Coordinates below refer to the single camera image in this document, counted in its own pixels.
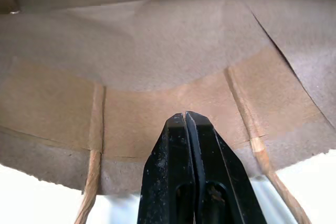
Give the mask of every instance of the black clamp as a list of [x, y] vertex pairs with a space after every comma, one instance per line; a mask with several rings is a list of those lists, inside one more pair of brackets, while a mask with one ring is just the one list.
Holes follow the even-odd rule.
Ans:
[[144, 167], [138, 224], [266, 223], [239, 158], [209, 119], [175, 114]]

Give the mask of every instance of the white surface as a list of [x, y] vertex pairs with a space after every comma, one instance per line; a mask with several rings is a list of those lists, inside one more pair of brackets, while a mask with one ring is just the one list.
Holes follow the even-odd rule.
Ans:
[[[319, 154], [278, 171], [281, 180], [301, 203], [312, 223], [335, 223], [336, 150]], [[264, 177], [252, 186], [268, 223], [295, 223], [280, 196]], [[0, 165], [0, 223], [73, 223], [80, 206], [80, 191], [38, 181]], [[136, 223], [139, 198], [98, 196], [87, 224]]]

